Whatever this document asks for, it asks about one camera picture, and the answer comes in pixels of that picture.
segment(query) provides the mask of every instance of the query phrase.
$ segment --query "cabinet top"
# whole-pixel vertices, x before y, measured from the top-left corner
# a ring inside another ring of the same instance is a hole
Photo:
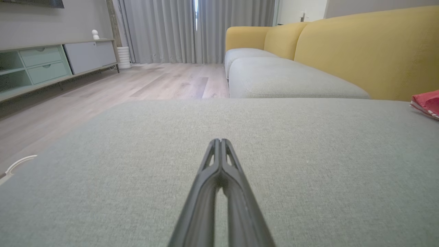
[[[114,41],[114,39],[75,40],[75,41],[58,42],[58,43],[52,43],[52,44],[38,44],[38,45],[32,45],[32,46],[11,47],[8,49],[0,50],[0,52],[24,50],[24,49],[30,49],[30,48],[48,47],[48,46],[55,46],[55,45],[62,45],[62,44],[85,43],[85,42],[103,42],[103,41]]]

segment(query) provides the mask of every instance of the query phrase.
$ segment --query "green drawer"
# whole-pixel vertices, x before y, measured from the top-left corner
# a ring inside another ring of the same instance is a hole
[[[63,62],[57,62],[41,67],[28,69],[28,72],[33,84],[45,82],[67,75],[67,71],[65,70]]]
[[[62,60],[58,46],[20,51],[26,67]]]

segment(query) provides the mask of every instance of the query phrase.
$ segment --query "white figurine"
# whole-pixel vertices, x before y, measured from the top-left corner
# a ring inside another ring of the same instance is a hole
[[[91,34],[93,34],[93,39],[94,39],[94,40],[98,40],[98,39],[99,39],[99,35],[97,34],[97,31],[96,31],[96,30],[93,29],[93,30],[91,31]]]

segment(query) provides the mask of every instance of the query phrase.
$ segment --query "red cloth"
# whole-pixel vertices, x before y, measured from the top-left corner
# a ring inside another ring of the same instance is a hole
[[[439,90],[413,95],[410,106],[439,119]]]

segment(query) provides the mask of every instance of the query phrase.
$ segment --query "floor plank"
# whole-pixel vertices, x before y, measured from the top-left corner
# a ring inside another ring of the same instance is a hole
[[[97,114],[134,100],[228,98],[223,64],[145,64],[104,71],[0,103],[0,174]]]

